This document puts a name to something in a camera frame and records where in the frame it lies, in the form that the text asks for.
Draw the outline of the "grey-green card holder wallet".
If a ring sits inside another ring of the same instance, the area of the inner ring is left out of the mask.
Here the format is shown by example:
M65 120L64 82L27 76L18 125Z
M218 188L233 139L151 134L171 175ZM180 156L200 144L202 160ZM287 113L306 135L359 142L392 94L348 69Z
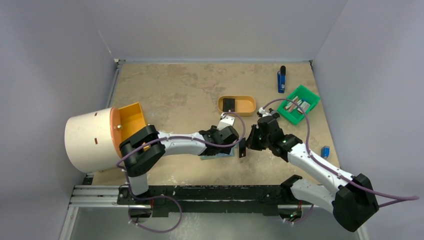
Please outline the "grey-green card holder wallet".
M218 159L218 158L227 158L227 157L234 157L235 154L235 147L233 147L228 154L226 153L218 153L216 155L201 155L199 158L201 160L210 160L210 159Z

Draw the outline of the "black credit card stack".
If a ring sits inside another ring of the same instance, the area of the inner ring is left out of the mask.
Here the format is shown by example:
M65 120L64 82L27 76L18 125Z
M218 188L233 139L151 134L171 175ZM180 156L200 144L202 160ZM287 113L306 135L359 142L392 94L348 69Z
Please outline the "black credit card stack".
M222 100L222 111L223 112L235 112L236 111L236 100L234 98L223 98L223 100Z

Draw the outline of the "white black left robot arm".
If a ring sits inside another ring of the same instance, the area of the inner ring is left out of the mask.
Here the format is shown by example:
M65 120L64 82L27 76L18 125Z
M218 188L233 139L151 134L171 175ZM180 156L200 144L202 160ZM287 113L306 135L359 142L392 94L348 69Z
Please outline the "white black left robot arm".
M160 158L229 154L238 140L239 134L231 125L222 129L212 125L208 130L180 135L158 131L154 125L143 127L119 145L130 199L138 205L148 201L147 173Z

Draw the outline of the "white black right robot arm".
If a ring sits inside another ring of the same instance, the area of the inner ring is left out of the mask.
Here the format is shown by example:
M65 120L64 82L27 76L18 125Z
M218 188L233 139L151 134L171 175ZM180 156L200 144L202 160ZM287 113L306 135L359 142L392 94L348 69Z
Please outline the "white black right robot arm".
M277 118L259 114L247 139L250 150L270 150L309 174L318 184L293 175L283 182L280 196L288 204L296 200L309 202L332 213L347 231L355 232L378 210L379 205L370 179L364 174L352 175L309 150L293 134L284 134Z

